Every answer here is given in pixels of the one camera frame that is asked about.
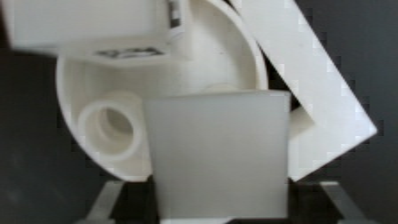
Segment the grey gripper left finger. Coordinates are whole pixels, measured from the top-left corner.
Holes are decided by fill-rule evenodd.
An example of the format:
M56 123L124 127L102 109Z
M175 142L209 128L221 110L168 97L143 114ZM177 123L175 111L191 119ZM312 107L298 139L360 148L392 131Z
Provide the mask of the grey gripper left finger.
M152 183L108 181L76 224L156 224Z

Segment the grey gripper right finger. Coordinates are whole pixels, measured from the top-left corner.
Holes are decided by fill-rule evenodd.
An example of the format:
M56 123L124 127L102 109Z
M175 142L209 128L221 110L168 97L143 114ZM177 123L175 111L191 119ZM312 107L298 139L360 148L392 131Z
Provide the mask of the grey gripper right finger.
M289 182L289 224L380 224L365 217L337 181Z

